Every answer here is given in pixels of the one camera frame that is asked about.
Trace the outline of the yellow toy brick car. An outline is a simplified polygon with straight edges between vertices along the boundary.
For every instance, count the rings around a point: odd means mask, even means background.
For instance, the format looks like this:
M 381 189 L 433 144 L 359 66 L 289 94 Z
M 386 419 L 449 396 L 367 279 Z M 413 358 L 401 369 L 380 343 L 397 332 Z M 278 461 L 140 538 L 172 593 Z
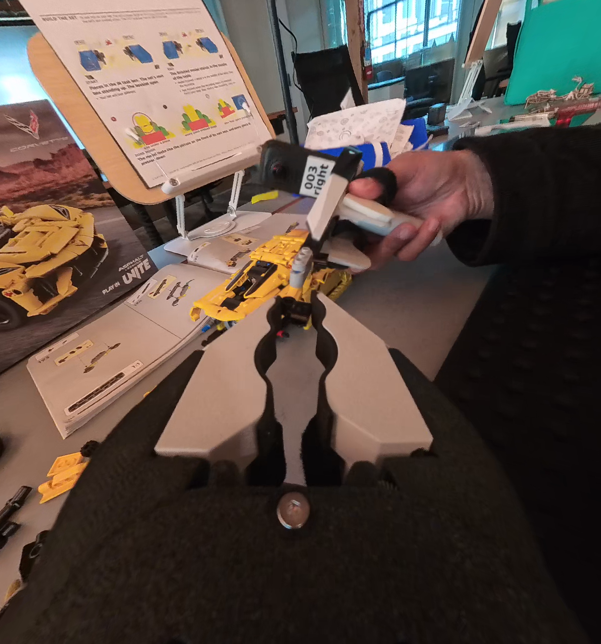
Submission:
M 192 321 L 206 316 L 210 322 L 202 328 L 207 346 L 231 327 L 245 319 L 276 297 L 291 296 L 296 300 L 311 302 L 314 292 L 336 301 L 350 286 L 353 276 L 348 269 L 339 268 L 319 255 L 313 259 L 312 270 L 302 289 L 289 286 L 289 269 L 296 253 L 308 237 L 306 230 L 292 230 L 272 237 L 260 244 L 249 255 L 249 262 L 229 279 L 194 302 L 190 311 Z M 288 337 L 286 328 L 277 332 Z

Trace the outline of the white patterned paper bag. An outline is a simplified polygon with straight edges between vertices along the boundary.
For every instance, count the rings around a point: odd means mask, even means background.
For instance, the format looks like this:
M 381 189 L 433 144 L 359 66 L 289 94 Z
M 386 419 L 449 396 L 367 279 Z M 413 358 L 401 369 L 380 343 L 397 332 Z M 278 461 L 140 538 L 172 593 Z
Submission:
M 412 151 L 413 125 L 402 125 L 404 99 L 388 99 L 314 117 L 305 137 L 307 149 L 327 149 L 385 143 L 391 158 Z

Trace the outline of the printed instruction sheet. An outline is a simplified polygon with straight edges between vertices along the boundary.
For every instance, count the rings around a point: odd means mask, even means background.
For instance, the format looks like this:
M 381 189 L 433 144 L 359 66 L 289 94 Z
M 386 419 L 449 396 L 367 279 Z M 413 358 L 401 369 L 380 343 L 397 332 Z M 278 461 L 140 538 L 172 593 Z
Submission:
M 269 121 L 204 1 L 22 1 L 144 185 L 254 165 Z

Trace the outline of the open instruction booklet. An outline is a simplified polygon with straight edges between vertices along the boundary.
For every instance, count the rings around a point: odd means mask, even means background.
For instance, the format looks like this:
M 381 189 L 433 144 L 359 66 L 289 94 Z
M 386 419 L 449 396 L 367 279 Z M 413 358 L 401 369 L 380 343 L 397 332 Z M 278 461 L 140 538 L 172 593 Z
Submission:
M 244 268 L 276 235 L 306 229 L 305 214 L 275 213 L 251 227 L 192 241 L 188 258 L 158 270 L 123 303 L 46 347 L 27 364 L 63 439 L 191 342 L 209 323 L 195 301 Z

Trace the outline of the teal plastic bin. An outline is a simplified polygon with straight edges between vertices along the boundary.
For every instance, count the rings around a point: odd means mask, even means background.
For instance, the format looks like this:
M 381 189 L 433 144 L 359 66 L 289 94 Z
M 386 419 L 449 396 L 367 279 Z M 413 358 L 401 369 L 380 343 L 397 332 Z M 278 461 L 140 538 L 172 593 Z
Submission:
M 540 90 L 564 95 L 576 76 L 601 93 L 601 1 L 527 1 L 504 103 Z

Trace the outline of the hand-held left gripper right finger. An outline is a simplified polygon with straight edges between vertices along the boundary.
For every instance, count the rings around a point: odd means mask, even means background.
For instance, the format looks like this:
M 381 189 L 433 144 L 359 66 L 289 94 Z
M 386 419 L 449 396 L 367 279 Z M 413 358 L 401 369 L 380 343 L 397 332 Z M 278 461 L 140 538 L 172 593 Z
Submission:
M 429 451 L 432 434 L 401 367 L 407 359 L 323 294 L 312 297 L 323 366 L 309 422 L 309 478 L 344 479 L 356 463 Z

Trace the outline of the black angled connector piece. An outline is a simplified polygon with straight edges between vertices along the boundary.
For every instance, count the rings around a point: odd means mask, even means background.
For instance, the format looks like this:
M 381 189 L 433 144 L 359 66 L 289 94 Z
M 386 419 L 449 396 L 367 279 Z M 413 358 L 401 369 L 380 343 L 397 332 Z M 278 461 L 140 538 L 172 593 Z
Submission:
M 308 327 L 311 324 L 312 304 L 296 300 L 291 296 L 280 298 L 281 301 L 281 328 L 290 325 Z

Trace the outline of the person's right forearm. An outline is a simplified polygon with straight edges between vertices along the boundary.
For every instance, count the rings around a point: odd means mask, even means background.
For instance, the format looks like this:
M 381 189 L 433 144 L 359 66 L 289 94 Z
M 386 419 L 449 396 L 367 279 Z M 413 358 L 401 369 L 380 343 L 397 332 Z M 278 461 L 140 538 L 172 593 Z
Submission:
M 491 220 L 447 236 L 467 266 L 601 255 L 601 124 L 465 137 L 493 188 Z

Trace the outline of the white board stand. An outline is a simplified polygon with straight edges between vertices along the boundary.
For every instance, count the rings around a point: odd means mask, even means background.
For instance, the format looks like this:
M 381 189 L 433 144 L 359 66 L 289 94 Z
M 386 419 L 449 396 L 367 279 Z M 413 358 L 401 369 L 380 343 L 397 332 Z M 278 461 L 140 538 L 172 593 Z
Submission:
M 268 219 L 272 215 L 271 213 L 238 210 L 238 201 L 244 175 L 245 170 L 237 171 L 233 175 L 232 191 L 226 212 L 210 223 L 200 225 L 193 230 L 188 230 L 186 227 L 184 194 L 175 196 L 174 203 L 178 237 L 164 245 L 165 251 L 188 257 L 193 252 L 195 247 L 194 242 L 199 239 L 209 240 L 227 235 L 230 232 L 244 231 Z

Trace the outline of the scattered toy brick pieces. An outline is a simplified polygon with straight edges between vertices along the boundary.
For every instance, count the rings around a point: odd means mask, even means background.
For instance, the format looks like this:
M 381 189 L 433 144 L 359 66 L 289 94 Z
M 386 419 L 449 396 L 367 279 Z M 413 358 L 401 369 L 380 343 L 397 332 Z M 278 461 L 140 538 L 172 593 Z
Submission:
M 99 445 L 99 441 L 90 440 L 78 452 L 58 457 L 50 467 L 46 475 L 46 481 L 37 489 L 40 494 L 39 503 L 47 503 L 71 491 Z M 0 510 L 0 550 L 20 529 L 21 525 L 13 520 L 13 516 L 21 509 L 32 492 L 32 487 L 20 487 Z M 18 565 L 18 577 L 8 586 L 3 605 L 7 605 L 15 594 L 25 586 L 32 569 L 39 559 L 48 534 L 48 530 L 40 531 L 33 542 L 23 546 Z

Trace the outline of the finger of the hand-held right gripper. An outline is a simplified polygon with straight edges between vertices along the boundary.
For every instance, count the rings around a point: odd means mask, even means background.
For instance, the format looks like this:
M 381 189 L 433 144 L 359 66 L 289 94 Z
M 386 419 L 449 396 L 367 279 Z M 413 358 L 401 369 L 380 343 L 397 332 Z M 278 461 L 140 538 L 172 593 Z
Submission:
M 320 243 L 324 240 L 330 223 L 347 194 L 348 184 L 349 181 L 339 174 L 330 174 L 307 215 L 306 226 L 311 243 Z

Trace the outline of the grey desk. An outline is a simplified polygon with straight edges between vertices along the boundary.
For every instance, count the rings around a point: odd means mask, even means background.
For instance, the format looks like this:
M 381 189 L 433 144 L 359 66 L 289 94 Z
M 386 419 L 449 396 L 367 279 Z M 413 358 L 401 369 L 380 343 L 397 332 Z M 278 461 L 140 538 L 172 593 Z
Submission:
M 446 244 L 427 249 L 414 262 L 393 261 L 355 278 L 338 300 L 364 326 L 399 349 L 429 379 L 438 373 L 452 344 L 479 298 L 491 269 L 469 269 Z M 301 434 L 316 409 L 320 364 L 313 330 L 291 330 L 269 371 L 275 408 L 284 431 L 286 482 L 304 482 Z M 119 421 L 170 372 L 198 349 L 192 341 L 68 439 L 62 439 L 34 385 L 26 363 L 0 375 L 0 510 L 21 486 L 35 489 L 46 479 L 56 457 L 76 452 L 89 440 L 101 441 Z M 0 550 L 0 607 L 18 575 L 21 551 L 40 531 L 50 529 L 68 495 L 39 504 L 31 493 L 14 520 L 21 527 Z

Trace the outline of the paned window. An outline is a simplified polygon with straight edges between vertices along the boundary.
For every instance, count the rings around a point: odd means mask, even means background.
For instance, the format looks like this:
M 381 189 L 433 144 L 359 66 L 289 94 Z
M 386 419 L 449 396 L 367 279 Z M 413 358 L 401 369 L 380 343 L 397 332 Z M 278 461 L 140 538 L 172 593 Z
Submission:
M 415 68 L 455 58 L 462 7 L 462 1 L 364 1 L 371 63 Z

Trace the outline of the dark upright panel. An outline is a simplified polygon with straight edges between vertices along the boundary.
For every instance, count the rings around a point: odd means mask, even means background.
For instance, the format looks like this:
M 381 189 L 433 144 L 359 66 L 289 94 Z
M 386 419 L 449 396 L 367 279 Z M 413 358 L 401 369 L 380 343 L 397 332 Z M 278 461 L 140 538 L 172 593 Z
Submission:
M 293 52 L 291 59 L 309 122 L 314 117 L 340 111 L 343 105 L 358 107 L 367 103 L 346 44 L 316 52 Z

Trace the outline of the small wooden model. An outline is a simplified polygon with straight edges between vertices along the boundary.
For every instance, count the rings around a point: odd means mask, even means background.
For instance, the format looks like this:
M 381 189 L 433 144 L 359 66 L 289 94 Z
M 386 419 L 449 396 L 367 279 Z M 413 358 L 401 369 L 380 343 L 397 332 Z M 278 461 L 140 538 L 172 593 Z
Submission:
M 582 76 L 573 76 L 571 83 L 573 86 L 567 93 L 559 93 L 555 89 L 533 93 L 526 99 L 524 109 L 528 113 L 547 113 L 557 111 L 565 104 L 588 101 L 594 95 L 594 83 L 586 83 Z

